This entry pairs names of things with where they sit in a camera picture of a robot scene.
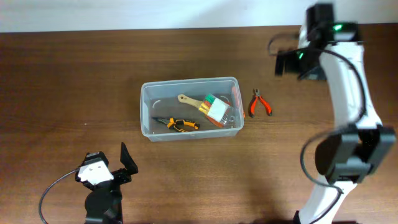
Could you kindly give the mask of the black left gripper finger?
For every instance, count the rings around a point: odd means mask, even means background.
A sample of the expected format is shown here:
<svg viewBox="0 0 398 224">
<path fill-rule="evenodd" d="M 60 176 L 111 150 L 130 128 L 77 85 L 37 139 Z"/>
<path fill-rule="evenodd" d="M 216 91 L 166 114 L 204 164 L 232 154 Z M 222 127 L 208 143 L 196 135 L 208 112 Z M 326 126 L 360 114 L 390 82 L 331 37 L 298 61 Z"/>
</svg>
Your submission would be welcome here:
<svg viewBox="0 0 398 224">
<path fill-rule="evenodd" d="M 83 165 L 86 166 L 88 164 L 92 164 L 94 162 L 98 161 L 103 161 L 106 167 L 109 165 L 109 161 L 106 158 L 104 152 L 99 151 L 99 152 L 94 152 L 94 153 L 88 153 L 83 160 Z"/>
<path fill-rule="evenodd" d="M 120 162 L 124 165 L 125 169 L 127 170 L 128 174 L 137 174 L 138 167 L 134 160 L 132 159 L 130 153 L 124 142 L 121 143 L 121 156 Z"/>
</svg>

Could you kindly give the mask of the orange black long-nose pliers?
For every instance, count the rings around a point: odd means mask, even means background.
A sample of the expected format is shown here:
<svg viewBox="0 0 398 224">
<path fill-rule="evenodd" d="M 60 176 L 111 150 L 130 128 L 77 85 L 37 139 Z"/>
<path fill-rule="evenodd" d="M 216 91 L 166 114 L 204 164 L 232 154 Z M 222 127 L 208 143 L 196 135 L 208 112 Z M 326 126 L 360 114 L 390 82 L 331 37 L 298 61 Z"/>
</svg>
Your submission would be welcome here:
<svg viewBox="0 0 398 224">
<path fill-rule="evenodd" d="M 174 130 L 178 133 L 187 132 L 186 129 L 183 129 L 180 126 L 188 126 L 193 128 L 194 130 L 199 130 L 200 128 L 200 125 L 198 123 L 187 119 L 153 117 L 153 120 L 166 125 L 169 129 Z"/>
</svg>

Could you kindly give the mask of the clear plastic container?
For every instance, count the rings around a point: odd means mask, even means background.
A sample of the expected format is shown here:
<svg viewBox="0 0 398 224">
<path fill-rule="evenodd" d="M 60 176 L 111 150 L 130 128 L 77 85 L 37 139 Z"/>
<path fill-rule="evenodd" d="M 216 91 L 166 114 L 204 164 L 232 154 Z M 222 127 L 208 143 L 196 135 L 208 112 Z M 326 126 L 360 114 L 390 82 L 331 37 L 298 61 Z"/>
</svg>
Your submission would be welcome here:
<svg viewBox="0 0 398 224">
<path fill-rule="evenodd" d="M 239 91 L 238 105 L 234 103 L 231 91 L 233 86 Z M 194 106 L 181 103 L 177 98 L 178 95 L 184 94 L 195 100 L 204 100 L 205 96 L 210 93 L 231 104 L 235 116 L 232 125 L 223 128 L 217 127 Z M 238 81 L 234 77 L 145 83 L 141 88 L 140 104 L 141 131 L 152 142 L 235 136 L 244 126 L 241 93 Z M 188 119 L 198 122 L 200 128 L 197 131 L 190 128 L 189 132 L 185 134 L 177 133 L 167 129 L 166 125 L 156 122 L 153 117 Z"/>
</svg>

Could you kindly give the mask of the orange perforated strip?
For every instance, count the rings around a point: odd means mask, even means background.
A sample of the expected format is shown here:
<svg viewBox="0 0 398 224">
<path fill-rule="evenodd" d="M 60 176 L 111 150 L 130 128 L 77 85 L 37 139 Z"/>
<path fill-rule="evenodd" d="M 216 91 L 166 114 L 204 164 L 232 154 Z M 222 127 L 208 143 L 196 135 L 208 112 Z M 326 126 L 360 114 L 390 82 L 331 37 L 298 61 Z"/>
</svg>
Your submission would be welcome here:
<svg viewBox="0 0 398 224">
<path fill-rule="evenodd" d="M 239 100 L 238 100 L 239 91 L 236 89 L 235 86 L 232 87 L 231 91 L 232 91 L 232 94 L 233 94 L 233 97 L 234 97 L 234 103 L 235 103 L 235 105 L 238 105 L 238 103 L 239 103 Z M 241 106 L 241 110 L 242 110 L 242 114 L 243 114 L 243 119 L 245 119 L 246 118 L 246 114 L 245 114 L 242 106 Z"/>
</svg>

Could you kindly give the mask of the wooden handled orange scraper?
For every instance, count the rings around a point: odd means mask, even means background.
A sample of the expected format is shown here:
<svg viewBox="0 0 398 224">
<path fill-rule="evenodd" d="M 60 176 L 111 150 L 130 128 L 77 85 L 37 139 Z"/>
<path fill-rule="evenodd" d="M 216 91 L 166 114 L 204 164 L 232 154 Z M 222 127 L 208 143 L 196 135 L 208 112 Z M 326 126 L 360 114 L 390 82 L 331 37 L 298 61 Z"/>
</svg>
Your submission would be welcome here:
<svg viewBox="0 0 398 224">
<path fill-rule="evenodd" d="M 181 102 L 181 103 L 185 103 L 185 104 L 188 104 L 188 105 L 191 105 L 191 106 L 194 106 L 196 109 L 198 109 L 199 110 L 199 107 L 200 107 L 200 104 L 202 103 L 202 101 L 200 101 L 200 100 L 195 100 L 195 99 L 193 99 L 193 98 L 190 98 L 190 97 L 188 97 L 188 96 L 186 96 L 186 95 L 184 95 L 184 94 L 180 94 L 180 95 L 178 95 L 178 101 L 179 102 Z M 211 121 L 214 125 L 216 125 L 217 127 L 220 127 L 220 128 L 223 128 L 223 127 L 225 127 L 225 126 L 227 126 L 227 125 L 232 125 L 233 123 L 234 123 L 234 121 L 235 121 L 235 116 L 234 116 L 234 109 L 233 109 L 233 112 L 231 113 L 231 115 L 232 115 L 232 117 L 231 117 L 231 119 L 230 119 L 230 121 L 226 124 L 226 125 L 221 125 L 220 123 L 217 123 L 216 121 L 214 121 L 213 119 L 211 119 L 211 118 L 209 118 L 209 117 L 207 117 L 207 115 L 205 115 L 206 116 L 206 118 L 209 120 L 209 121 Z"/>
</svg>

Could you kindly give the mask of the clear screwdriver bit case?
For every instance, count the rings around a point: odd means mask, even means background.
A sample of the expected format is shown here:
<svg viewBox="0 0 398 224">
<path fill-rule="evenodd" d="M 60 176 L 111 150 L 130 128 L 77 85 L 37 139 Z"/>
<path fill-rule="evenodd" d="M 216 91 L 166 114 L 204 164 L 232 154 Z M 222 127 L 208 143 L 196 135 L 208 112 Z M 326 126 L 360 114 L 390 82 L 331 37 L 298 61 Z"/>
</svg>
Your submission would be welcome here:
<svg viewBox="0 0 398 224">
<path fill-rule="evenodd" d="M 232 107 L 216 96 L 209 94 L 200 104 L 199 110 L 221 125 L 226 125 L 233 112 Z"/>
</svg>

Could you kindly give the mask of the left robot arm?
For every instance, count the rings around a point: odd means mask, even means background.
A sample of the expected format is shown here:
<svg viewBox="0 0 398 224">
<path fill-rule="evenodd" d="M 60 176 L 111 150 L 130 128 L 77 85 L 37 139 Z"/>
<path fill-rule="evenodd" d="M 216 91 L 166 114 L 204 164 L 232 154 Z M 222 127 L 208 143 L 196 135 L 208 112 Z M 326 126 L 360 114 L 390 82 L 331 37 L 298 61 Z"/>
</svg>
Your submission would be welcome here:
<svg viewBox="0 0 398 224">
<path fill-rule="evenodd" d="M 111 172 L 103 152 L 88 153 L 75 180 L 90 189 L 85 199 L 85 224 L 123 224 L 121 185 L 131 181 L 127 169 Z"/>
</svg>

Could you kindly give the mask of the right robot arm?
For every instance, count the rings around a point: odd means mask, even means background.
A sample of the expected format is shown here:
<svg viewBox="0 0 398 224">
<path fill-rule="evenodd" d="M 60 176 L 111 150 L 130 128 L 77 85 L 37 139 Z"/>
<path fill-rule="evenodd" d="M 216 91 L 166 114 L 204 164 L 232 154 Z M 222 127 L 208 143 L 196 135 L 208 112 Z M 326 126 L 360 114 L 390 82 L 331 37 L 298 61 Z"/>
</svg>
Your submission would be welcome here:
<svg viewBox="0 0 398 224">
<path fill-rule="evenodd" d="M 324 80 L 333 103 L 335 128 L 317 134 L 318 177 L 294 223 L 331 223 L 345 197 L 373 174 L 396 141 L 373 107 L 364 72 L 364 47 L 356 22 L 335 20 L 333 4 L 310 6 L 294 50 L 275 53 L 275 74 Z M 151 141 L 234 136 L 243 127 L 237 79 L 200 78 L 143 84 L 140 98 L 143 135 Z"/>
</svg>

